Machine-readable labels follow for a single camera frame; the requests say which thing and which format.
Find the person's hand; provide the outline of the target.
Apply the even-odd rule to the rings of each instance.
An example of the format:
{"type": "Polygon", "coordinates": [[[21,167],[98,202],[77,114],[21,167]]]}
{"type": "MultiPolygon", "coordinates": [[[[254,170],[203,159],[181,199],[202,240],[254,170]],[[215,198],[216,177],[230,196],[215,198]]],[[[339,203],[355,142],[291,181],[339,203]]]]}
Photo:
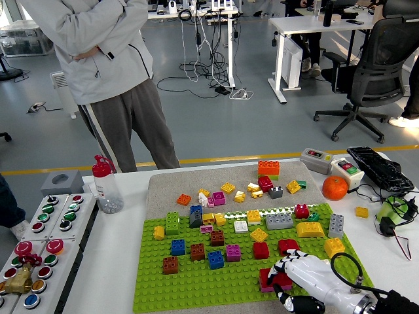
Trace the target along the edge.
{"type": "Polygon", "coordinates": [[[83,60],[83,59],[86,59],[86,58],[89,58],[89,57],[94,56],[98,52],[101,52],[101,50],[97,46],[94,46],[93,48],[91,48],[87,52],[81,53],[81,54],[79,54],[77,56],[73,56],[73,59],[75,61],[83,60]]]}

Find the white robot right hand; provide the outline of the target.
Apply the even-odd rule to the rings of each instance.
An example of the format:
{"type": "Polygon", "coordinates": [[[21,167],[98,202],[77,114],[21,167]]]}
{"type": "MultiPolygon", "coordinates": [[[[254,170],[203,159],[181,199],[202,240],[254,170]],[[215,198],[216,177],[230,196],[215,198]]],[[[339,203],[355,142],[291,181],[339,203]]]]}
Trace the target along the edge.
{"type": "Polygon", "coordinates": [[[296,249],[288,249],[287,255],[271,267],[268,284],[279,273],[286,274],[309,296],[336,307],[341,313],[360,313],[362,302],[368,299],[365,293],[352,294],[350,286],[333,273],[329,264],[296,249]]]}

